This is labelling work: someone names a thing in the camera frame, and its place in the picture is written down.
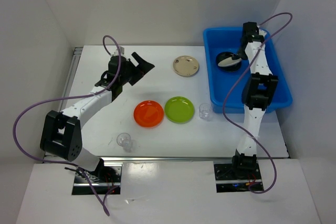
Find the beige plate with small motifs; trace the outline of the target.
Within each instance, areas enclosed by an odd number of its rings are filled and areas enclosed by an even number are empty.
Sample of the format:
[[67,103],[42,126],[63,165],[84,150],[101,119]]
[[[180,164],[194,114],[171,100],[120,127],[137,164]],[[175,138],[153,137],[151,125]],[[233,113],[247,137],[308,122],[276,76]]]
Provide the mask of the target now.
[[180,76],[191,77],[199,70],[198,61],[191,56],[179,56],[173,61],[173,70]]

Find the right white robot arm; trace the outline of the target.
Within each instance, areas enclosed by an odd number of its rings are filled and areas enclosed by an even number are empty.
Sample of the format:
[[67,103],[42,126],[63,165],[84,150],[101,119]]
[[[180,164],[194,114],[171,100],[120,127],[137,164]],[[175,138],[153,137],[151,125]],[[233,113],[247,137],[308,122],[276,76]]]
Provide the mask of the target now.
[[267,107],[271,104],[278,77],[269,68],[265,53],[265,33],[256,22],[243,24],[238,56],[248,60],[250,76],[241,96],[244,105],[244,125],[241,140],[230,166],[231,174],[246,179],[257,169],[257,143],[260,125]]

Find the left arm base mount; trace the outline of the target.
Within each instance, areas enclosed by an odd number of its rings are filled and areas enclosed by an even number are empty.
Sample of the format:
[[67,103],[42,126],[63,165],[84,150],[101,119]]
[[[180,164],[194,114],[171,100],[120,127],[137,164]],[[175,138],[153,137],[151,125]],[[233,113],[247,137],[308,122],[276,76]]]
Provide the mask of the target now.
[[[75,171],[73,168],[66,167],[65,169],[75,173],[72,195],[93,195],[90,185],[83,175],[80,175],[78,171]],[[121,163],[112,164],[107,174],[103,175],[100,179],[94,178],[87,173],[87,176],[98,195],[105,195],[109,190],[111,190],[111,195],[119,195],[121,193],[121,175]]]

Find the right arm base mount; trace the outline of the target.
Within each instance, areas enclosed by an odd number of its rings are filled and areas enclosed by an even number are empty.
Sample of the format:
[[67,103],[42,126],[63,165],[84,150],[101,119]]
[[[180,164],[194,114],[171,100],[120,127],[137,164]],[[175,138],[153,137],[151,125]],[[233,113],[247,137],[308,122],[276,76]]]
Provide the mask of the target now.
[[214,175],[217,193],[246,192],[249,191],[249,186],[255,191],[264,189],[258,165],[253,172],[238,178],[231,164],[214,163]]

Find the beige plate with black patch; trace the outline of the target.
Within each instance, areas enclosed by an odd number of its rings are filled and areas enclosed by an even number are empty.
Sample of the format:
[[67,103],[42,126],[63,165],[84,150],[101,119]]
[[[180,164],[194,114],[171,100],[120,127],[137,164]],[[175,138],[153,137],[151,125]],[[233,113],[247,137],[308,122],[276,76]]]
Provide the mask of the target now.
[[226,68],[238,64],[241,62],[241,59],[234,58],[233,56],[220,55],[216,58],[216,62],[219,67]]

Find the orange plate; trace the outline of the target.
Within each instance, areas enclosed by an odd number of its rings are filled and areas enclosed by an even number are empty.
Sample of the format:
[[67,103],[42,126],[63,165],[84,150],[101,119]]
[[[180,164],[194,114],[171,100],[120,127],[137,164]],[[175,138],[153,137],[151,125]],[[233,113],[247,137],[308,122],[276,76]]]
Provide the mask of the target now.
[[133,111],[135,122],[144,128],[153,128],[158,126],[164,118],[162,106],[153,100],[140,102]]

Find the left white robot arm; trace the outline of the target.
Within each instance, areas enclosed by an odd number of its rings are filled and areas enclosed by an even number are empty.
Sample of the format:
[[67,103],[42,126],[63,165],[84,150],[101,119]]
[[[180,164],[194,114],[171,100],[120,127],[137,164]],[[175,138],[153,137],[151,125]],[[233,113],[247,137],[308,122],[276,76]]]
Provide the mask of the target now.
[[40,148],[57,157],[79,166],[93,182],[105,180],[113,173],[104,165],[101,157],[95,156],[82,145],[83,126],[102,108],[112,103],[129,83],[135,85],[155,66],[142,59],[136,52],[134,65],[124,56],[111,56],[108,69],[94,85],[90,96],[60,111],[50,111],[45,118]]

